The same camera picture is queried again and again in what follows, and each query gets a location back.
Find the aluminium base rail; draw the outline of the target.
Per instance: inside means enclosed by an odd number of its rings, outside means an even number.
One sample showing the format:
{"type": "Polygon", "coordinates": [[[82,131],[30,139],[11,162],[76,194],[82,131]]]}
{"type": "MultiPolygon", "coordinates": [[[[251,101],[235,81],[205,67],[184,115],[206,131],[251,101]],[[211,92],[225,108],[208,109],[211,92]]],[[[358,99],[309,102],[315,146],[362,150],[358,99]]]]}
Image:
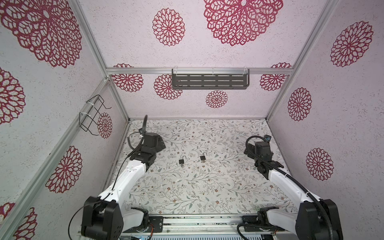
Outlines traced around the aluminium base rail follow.
{"type": "Polygon", "coordinates": [[[289,215],[278,209],[263,209],[257,216],[234,217],[151,217],[140,209],[133,209],[122,215],[117,209],[111,211],[84,210],[81,235],[93,240],[117,240],[126,231],[160,233],[162,224],[175,228],[212,231],[217,224],[235,225],[250,228],[252,231],[286,231],[295,234],[300,240],[337,239],[331,219],[325,211],[319,212],[305,204],[298,214],[289,215]]]}

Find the dark metal wall shelf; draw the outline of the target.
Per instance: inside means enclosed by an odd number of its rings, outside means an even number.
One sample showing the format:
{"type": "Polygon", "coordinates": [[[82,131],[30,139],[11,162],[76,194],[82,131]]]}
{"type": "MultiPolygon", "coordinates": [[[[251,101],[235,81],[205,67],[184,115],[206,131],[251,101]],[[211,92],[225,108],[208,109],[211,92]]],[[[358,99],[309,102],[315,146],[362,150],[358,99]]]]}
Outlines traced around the dark metal wall shelf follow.
{"type": "Polygon", "coordinates": [[[246,90],[250,85],[248,70],[241,74],[184,74],[172,69],[174,90],[246,90]]]}

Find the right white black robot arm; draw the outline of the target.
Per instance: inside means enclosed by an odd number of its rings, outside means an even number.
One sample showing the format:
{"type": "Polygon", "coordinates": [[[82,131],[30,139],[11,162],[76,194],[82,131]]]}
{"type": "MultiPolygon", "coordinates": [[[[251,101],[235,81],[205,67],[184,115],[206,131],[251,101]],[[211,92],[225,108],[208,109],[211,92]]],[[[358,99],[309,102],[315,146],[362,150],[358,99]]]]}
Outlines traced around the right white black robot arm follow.
{"type": "Polygon", "coordinates": [[[258,141],[253,145],[246,140],[245,154],[254,159],[258,172],[293,202],[298,213],[289,214],[278,207],[261,208],[255,224],[243,223],[238,227],[285,230],[300,240],[342,240],[344,236],[337,205],[313,194],[286,173],[283,165],[272,159],[269,141],[261,136],[256,138],[258,141]]]}

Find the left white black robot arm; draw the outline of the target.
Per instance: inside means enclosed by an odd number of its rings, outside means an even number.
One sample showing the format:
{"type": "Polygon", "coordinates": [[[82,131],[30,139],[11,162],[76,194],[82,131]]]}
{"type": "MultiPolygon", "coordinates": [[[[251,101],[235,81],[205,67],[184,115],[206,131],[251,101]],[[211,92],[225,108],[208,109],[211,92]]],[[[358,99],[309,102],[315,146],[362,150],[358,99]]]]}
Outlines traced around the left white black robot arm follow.
{"type": "Polygon", "coordinates": [[[166,148],[162,137],[156,133],[145,133],[132,159],[108,188],[97,197],[89,197],[81,209],[81,235],[93,240],[118,240],[131,229],[144,231],[149,228],[149,213],[145,209],[124,207],[132,188],[155,162],[157,153],[166,148]]]}

